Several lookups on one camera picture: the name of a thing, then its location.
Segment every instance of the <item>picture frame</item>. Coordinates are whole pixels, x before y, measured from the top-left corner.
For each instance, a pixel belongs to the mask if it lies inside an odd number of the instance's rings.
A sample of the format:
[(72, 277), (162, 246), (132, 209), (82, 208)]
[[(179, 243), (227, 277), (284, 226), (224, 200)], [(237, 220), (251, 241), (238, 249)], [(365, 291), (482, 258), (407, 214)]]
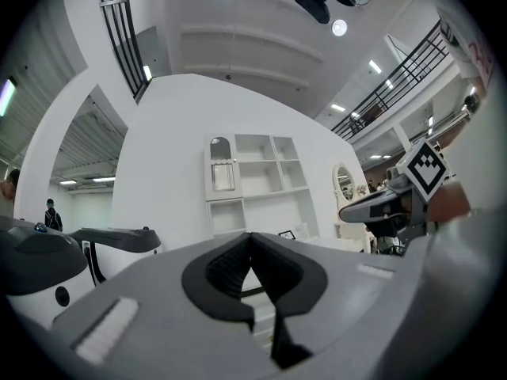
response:
[(294, 240), (295, 240), (295, 236), (294, 236), (294, 234), (292, 233), (292, 231), (291, 231), (291, 230), (289, 230), (289, 231), (284, 231), (284, 232), (280, 232), (280, 233), (278, 234), (278, 236), (279, 236), (279, 237), (283, 237), (283, 238), (285, 238), (285, 239), (294, 239)]

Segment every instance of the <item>white cabinet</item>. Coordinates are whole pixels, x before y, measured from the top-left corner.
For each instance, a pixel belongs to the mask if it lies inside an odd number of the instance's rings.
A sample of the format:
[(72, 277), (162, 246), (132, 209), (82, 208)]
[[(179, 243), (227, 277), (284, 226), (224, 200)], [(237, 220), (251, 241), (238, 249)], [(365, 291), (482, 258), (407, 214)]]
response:
[(204, 139), (206, 200), (242, 197), (236, 142), (231, 134), (207, 135)]
[[(215, 165), (229, 169), (217, 174)], [(215, 238), (288, 230), (300, 241), (318, 236), (310, 189), (292, 138), (209, 135), (204, 168), (210, 230)]]

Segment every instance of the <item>hair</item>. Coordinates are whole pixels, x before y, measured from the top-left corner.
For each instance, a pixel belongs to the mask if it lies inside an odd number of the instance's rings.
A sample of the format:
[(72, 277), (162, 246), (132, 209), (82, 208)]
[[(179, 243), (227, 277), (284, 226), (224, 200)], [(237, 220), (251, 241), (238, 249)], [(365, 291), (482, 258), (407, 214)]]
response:
[(7, 177), (7, 180), (13, 182), (15, 188), (17, 188), (17, 181), (19, 181), (19, 173), (19, 169), (14, 169), (11, 173), (9, 173), (9, 176)]

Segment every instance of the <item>black metal railing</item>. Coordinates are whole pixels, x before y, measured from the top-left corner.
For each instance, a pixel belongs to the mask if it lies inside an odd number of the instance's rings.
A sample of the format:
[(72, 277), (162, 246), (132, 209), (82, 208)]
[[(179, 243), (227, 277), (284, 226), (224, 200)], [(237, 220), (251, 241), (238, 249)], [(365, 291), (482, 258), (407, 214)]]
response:
[(132, 96), (139, 101), (148, 86), (148, 80), (144, 74), (143, 61), (135, 39), (130, 2), (129, 0), (101, 0), (100, 7), (118, 65)]
[(398, 67), (331, 131), (345, 140), (352, 138), (403, 99), (447, 55), (448, 51), (440, 35), (440, 22), (438, 21), (419, 45), (406, 55)]

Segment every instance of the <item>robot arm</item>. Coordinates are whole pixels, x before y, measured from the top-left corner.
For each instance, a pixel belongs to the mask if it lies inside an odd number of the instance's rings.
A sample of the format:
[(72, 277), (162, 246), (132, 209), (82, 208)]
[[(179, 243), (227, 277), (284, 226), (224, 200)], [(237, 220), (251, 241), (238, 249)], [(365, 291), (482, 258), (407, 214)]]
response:
[(447, 166), (425, 140), (387, 170), (387, 187), (340, 210), (345, 222), (364, 222), (376, 237), (407, 245), (425, 234), (428, 202), (447, 176)]

